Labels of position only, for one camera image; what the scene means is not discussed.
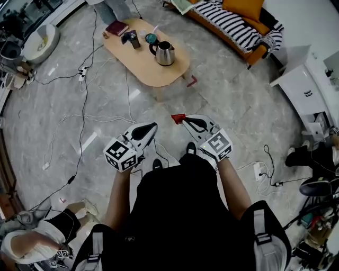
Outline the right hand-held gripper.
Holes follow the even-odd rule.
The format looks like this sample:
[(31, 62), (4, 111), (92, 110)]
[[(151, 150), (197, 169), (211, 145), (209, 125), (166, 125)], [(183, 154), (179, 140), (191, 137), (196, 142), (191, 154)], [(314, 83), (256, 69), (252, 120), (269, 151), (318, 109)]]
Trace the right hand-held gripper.
[(198, 149), (216, 162), (228, 158), (233, 151), (233, 143), (226, 131), (219, 125), (215, 125), (215, 122), (208, 116), (187, 115), (182, 123), (196, 141), (202, 140), (207, 129), (210, 129), (205, 135), (205, 141), (199, 145)]

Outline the person's left forearm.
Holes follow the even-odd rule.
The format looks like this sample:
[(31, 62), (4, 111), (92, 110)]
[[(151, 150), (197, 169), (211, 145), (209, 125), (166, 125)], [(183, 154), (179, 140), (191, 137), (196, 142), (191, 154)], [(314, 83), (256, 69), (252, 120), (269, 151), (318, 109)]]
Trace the person's left forearm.
[(131, 169), (124, 172), (117, 171), (111, 194), (103, 220), (103, 224), (115, 232), (134, 236), (138, 222), (138, 209), (133, 207), (130, 211), (130, 173)]

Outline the steel electric kettle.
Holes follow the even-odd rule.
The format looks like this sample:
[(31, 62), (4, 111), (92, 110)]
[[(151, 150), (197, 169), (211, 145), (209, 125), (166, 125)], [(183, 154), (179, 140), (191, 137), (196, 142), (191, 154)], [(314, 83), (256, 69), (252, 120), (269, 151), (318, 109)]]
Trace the steel electric kettle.
[(149, 51), (155, 56), (161, 66), (170, 66), (175, 61), (175, 48), (168, 41), (159, 41), (156, 34), (149, 33), (145, 36), (149, 44)]

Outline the orange sofa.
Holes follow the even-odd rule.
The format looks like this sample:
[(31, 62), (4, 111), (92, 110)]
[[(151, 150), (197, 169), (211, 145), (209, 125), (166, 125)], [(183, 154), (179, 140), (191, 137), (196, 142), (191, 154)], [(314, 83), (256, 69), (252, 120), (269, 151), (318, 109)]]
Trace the orange sofa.
[[(160, 0), (160, 1), (163, 3), (163, 5), (168, 5), (176, 9), (175, 6), (171, 4), (170, 0)], [(218, 30), (215, 26), (207, 22), (201, 16), (197, 15), (197, 13), (192, 11), (192, 9), (184, 15), (194, 19), (196, 22), (202, 24), (205, 28), (207, 28), (208, 30), (216, 34), (219, 38), (221, 38), (224, 42), (226, 42), (230, 47), (232, 47), (235, 51), (237, 51), (238, 54), (240, 54), (246, 60), (249, 66), (256, 64), (260, 59), (267, 58), (271, 54), (271, 53), (268, 53), (268, 48), (266, 48), (264, 45), (259, 45), (253, 51), (250, 51), (249, 53), (244, 53), (235, 45), (235, 43), (231, 41), (230, 38), (226, 37), (226, 35), (223, 34), (220, 30)], [(273, 24), (275, 22), (279, 22), (263, 6), (261, 8), (260, 18), (258, 22), (248, 19), (246, 17), (242, 17), (242, 18), (244, 18), (245, 21), (249, 23), (251, 26), (253, 26), (255, 29), (259, 30), (259, 33), (261, 34), (267, 34), (269, 30), (273, 28)]]

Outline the person's right forearm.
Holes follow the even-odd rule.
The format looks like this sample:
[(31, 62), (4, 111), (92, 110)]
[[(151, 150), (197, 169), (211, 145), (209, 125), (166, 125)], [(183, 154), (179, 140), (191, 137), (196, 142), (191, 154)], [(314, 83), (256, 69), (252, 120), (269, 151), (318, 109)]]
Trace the person's right forearm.
[(228, 209), (240, 220), (252, 205), (250, 196), (228, 158), (218, 162), (217, 166)]

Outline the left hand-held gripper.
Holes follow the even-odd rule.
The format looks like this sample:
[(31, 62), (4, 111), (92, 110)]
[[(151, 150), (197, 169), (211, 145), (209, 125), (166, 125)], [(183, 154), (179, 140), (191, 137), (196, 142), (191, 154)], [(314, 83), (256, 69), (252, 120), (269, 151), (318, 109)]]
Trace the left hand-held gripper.
[[(103, 150), (108, 164), (119, 172), (137, 167), (144, 159), (144, 149), (148, 147), (157, 132), (155, 122), (140, 123), (140, 126), (113, 137)], [(141, 140), (140, 149), (134, 140)]]

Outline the black and white striped blanket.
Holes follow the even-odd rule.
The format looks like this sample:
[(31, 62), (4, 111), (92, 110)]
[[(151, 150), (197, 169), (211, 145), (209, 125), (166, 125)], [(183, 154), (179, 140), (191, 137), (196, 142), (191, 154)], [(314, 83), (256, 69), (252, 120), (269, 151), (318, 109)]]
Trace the black and white striped blanket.
[(268, 53), (272, 53), (282, 45), (283, 25), (280, 22), (275, 22), (267, 34), (261, 34), (240, 15), (223, 9), (220, 1), (202, 0), (192, 11), (230, 38), (244, 53), (253, 51), (259, 45), (264, 45)]

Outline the round white pet bed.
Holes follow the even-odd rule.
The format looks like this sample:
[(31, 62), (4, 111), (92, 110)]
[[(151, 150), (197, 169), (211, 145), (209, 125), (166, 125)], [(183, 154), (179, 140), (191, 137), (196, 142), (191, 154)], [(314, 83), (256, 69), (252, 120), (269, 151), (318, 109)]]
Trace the round white pet bed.
[(52, 54), (59, 40), (60, 31), (58, 27), (52, 24), (42, 25), (26, 40), (23, 55), (29, 63), (40, 64)]

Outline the white cabinet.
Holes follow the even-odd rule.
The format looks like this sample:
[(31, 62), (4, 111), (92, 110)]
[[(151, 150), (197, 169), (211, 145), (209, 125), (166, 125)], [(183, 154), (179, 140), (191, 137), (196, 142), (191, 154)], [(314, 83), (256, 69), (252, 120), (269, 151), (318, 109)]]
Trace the white cabinet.
[(321, 141), (332, 126), (339, 128), (339, 91), (325, 74), (323, 61), (310, 46), (299, 47), (271, 86), (278, 85), (297, 111), (305, 129), (302, 134)]

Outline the maroon book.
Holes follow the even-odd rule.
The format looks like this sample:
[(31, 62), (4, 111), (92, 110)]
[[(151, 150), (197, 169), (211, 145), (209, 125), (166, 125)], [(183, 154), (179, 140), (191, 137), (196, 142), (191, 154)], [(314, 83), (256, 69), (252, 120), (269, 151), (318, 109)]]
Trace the maroon book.
[(128, 24), (120, 21), (114, 21), (110, 25), (108, 25), (105, 30), (110, 34), (120, 37), (128, 29)]

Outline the person's black clothing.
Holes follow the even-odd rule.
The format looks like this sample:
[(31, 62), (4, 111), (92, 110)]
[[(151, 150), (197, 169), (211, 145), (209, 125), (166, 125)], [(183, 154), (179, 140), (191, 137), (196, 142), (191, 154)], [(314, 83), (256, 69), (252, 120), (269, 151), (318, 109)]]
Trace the person's black clothing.
[(218, 167), (185, 154), (137, 187), (134, 236), (97, 224), (72, 271), (286, 271), (291, 245), (261, 200), (240, 220), (228, 209)]

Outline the orange cushion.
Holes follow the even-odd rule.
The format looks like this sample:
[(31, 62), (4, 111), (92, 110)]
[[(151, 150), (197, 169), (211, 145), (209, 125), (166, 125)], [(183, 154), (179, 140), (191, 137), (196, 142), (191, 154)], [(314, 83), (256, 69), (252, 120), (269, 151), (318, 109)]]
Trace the orange cushion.
[(223, 0), (222, 8), (258, 22), (264, 0)]

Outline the black office chair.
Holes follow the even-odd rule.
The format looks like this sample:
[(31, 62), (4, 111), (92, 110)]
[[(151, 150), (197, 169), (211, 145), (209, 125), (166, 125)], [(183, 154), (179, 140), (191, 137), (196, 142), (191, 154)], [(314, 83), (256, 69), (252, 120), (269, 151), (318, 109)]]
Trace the black office chair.
[(309, 197), (322, 197), (334, 195), (339, 188), (339, 178), (329, 180), (327, 178), (309, 178), (304, 181), (299, 191), (302, 195)]

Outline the dark blue cloth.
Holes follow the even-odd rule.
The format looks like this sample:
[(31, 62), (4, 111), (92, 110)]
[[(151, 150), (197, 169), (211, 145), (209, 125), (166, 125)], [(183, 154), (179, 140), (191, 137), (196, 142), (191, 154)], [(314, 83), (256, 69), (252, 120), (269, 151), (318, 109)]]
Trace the dark blue cloth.
[(121, 42), (122, 42), (122, 44), (125, 44), (128, 41), (132, 42), (136, 38), (137, 38), (137, 34), (136, 34), (135, 30), (128, 31), (128, 32), (124, 33), (123, 36), (121, 37)]

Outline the oval wooden coffee table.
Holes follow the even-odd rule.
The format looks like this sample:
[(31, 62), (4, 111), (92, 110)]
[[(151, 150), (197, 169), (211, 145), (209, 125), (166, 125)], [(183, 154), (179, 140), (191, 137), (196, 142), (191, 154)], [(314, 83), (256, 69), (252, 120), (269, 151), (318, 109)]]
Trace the oval wooden coffee table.
[(129, 25), (127, 31), (136, 31), (141, 47), (134, 49), (129, 41), (122, 44), (122, 36), (118, 37), (106, 31), (109, 38), (103, 37), (104, 47), (141, 83), (155, 88), (155, 95), (159, 102), (174, 95), (174, 92), (169, 91), (173, 85), (181, 84), (178, 87), (181, 89), (181, 93), (191, 88), (187, 87), (187, 84), (191, 82), (190, 56), (182, 43), (160, 30), (156, 31), (155, 34), (160, 41), (168, 41), (175, 48), (174, 63), (170, 66), (161, 66), (149, 51), (149, 44), (145, 38), (141, 38), (138, 33), (141, 29), (145, 29), (147, 34), (152, 33), (154, 26), (138, 18), (125, 20), (125, 23)]

